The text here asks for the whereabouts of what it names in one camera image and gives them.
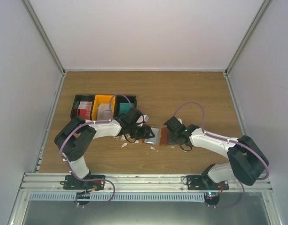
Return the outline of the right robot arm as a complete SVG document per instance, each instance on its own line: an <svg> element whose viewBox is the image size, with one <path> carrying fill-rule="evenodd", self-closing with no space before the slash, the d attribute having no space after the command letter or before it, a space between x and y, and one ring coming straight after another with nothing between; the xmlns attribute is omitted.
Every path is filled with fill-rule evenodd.
<svg viewBox="0 0 288 225"><path fill-rule="evenodd" d="M238 180L252 186L255 181L269 177L269 162L249 136L232 138L207 132L197 125L186 127L175 116L164 125L180 147L200 147L228 159L228 163L214 164L205 169L201 179L205 189L212 190L226 180Z"/></svg>

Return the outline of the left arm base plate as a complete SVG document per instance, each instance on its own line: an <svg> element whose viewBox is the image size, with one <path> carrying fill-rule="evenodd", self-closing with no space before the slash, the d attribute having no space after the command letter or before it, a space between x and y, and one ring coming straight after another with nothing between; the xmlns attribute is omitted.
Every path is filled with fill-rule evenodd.
<svg viewBox="0 0 288 225"><path fill-rule="evenodd" d="M88 180L95 180L95 181L81 181L78 180L73 175L66 175L65 179L60 182L63 185L64 190L103 190L104 189L104 182L102 179L105 179L104 175L90 175Z"/></svg>

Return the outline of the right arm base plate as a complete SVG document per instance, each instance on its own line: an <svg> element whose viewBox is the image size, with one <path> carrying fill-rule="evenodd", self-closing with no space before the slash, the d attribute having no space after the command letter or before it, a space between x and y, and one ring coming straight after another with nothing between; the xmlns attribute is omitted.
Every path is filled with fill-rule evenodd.
<svg viewBox="0 0 288 225"><path fill-rule="evenodd" d="M215 183L208 176L202 175L187 175L182 179L182 183L187 186L188 190L229 190L228 183L226 184L224 181Z"/></svg>

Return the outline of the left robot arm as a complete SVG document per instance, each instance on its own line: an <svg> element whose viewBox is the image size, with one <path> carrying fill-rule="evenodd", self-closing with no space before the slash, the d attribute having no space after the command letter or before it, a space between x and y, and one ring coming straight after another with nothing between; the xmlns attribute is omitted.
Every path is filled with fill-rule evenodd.
<svg viewBox="0 0 288 225"><path fill-rule="evenodd" d="M75 116L55 137L59 155L68 164L75 177L74 184L86 189L91 183L91 172L84 154L93 139L101 137L127 136L136 140L154 138L152 128L146 125L148 116L132 107L127 113L108 120L84 120Z"/></svg>

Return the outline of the green credit card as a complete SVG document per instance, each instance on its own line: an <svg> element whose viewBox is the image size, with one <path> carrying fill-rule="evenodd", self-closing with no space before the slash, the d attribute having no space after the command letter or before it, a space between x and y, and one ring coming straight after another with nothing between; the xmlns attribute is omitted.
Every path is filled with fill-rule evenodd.
<svg viewBox="0 0 288 225"><path fill-rule="evenodd" d="M130 108L132 108L134 104L129 104L129 103L119 103L119 112L118 114L126 114Z"/></svg>

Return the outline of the black bin with green cards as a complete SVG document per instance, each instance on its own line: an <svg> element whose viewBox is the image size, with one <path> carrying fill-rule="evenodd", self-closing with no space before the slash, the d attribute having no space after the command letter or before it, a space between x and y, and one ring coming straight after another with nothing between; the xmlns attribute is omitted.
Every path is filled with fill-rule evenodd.
<svg viewBox="0 0 288 225"><path fill-rule="evenodd" d="M129 99L132 107L136 108L137 102L136 102L136 96L127 96ZM129 109L131 108L128 100L123 96L116 96L115 97L115 106L114 106L114 117L122 114L127 113Z"/></svg>

